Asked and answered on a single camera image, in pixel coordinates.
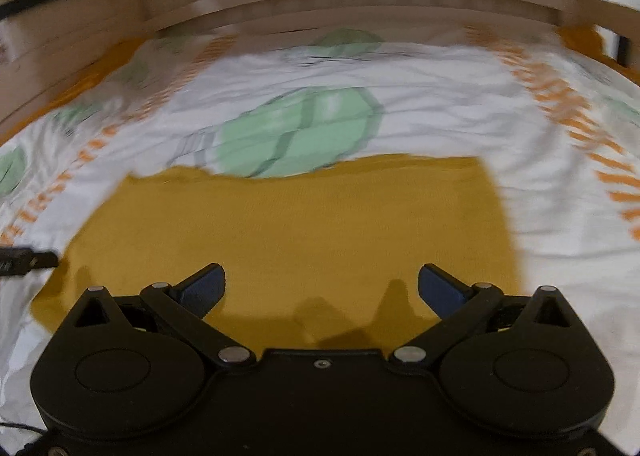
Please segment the mustard yellow knit garment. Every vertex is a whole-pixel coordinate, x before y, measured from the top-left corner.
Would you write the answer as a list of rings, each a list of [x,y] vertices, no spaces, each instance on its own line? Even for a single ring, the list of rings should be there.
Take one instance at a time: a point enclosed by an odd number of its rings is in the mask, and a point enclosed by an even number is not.
[[[226,273],[207,323],[250,350],[395,346],[435,314],[420,268],[521,289],[494,183],[476,158],[382,155],[316,172],[241,179],[175,167],[128,176],[67,246],[30,310],[55,330],[80,294]]]

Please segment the white leaf-pattern bed cover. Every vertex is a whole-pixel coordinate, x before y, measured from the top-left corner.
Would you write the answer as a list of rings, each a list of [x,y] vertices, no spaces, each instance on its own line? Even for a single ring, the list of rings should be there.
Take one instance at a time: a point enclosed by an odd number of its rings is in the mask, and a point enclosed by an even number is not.
[[[64,252],[128,176],[175,167],[288,178],[382,155],[476,158],[521,289],[559,287],[614,368],[605,433],[639,445],[639,105],[554,34],[427,26],[145,42],[1,149],[1,239]],[[1,285],[1,417],[38,424],[28,380],[53,330],[48,272]]]

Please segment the beige wooden left rail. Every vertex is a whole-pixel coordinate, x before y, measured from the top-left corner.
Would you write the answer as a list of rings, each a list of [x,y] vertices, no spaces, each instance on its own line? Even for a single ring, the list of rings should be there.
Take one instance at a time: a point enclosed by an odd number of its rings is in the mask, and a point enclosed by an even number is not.
[[[34,118],[111,46],[140,34],[144,19],[141,0],[50,0],[2,20],[2,138]]]

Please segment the beige wooden side rail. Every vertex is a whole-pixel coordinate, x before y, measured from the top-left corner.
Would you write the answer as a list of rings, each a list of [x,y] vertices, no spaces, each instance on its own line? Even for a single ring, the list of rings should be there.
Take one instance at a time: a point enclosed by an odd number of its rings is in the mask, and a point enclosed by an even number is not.
[[[639,69],[639,12],[605,0],[581,0],[579,16],[583,23],[612,34],[613,58],[620,66]]]

